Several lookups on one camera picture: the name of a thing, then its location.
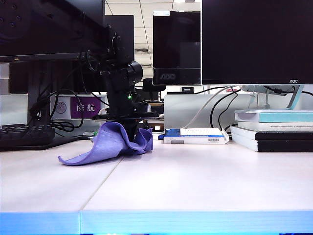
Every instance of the keyboard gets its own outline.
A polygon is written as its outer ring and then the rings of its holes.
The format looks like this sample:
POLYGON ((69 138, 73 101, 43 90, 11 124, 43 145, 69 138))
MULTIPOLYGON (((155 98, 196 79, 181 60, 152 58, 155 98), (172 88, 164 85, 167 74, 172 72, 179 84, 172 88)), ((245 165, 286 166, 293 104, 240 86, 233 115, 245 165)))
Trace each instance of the keyboard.
POLYGON ((55 137, 51 125, 26 126, 23 124, 0 126, 0 149, 18 146, 38 146, 52 142, 55 137))

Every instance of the aoc logo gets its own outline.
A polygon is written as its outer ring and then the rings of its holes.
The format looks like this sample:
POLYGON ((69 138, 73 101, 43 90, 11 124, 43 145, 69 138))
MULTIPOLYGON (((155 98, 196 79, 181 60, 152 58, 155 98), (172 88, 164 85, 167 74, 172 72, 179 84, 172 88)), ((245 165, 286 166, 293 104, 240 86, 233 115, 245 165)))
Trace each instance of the aoc logo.
POLYGON ((176 75, 174 73, 164 73, 160 77, 161 80, 175 80, 176 75))

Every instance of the computer monitor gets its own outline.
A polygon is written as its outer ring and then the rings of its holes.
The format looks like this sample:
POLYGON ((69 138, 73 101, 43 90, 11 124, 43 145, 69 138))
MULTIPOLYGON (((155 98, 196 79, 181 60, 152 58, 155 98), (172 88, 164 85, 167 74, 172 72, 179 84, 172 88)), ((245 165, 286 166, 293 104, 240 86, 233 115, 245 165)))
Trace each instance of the computer monitor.
POLYGON ((313 1, 203 0, 203 84, 313 83, 313 1))
POLYGON ((153 84, 200 84, 200 19, 200 12, 154 12, 153 84))
POLYGON ((0 62, 81 59, 107 53, 102 0, 0 2, 0 62))

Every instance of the book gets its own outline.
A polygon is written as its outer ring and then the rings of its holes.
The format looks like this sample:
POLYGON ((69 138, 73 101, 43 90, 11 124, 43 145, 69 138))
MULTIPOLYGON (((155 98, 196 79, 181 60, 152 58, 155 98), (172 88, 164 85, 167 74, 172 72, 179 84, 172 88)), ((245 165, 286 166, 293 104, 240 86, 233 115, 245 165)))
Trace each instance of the book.
POLYGON ((218 128, 165 129, 163 143, 171 144, 225 144, 229 141, 218 128))
POLYGON ((239 122, 238 127, 252 131, 313 132, 313 122, 239 122))
POLYGON ((236 121, 313 122, 313 110, 235 110, 236 121))
POLYGON ((313 152, 313 140, 251 140, 232 134, 232 140, 256 152, 313 152))
POLYGON ((231 126, 232 134, 237 134, 251 140, 313 140, 313 132, 295 131, 252 131, 231 126))

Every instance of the purple cloth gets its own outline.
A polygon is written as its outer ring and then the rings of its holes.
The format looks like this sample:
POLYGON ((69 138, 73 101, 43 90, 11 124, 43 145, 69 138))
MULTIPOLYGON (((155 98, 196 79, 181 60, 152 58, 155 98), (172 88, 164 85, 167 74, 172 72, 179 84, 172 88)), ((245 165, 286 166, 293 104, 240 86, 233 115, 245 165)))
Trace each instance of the purple cloth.
POLYGON ((93 147, 89 152, 66 161, 60 156, 58 158, 64 165, 84 165, 114 158, 119 154, 138 155, 152 150, 151 129, 139 129, 134 142, 130 142, 120 123, 105 122, 99 128, 97 136, 93 138, 93 147))

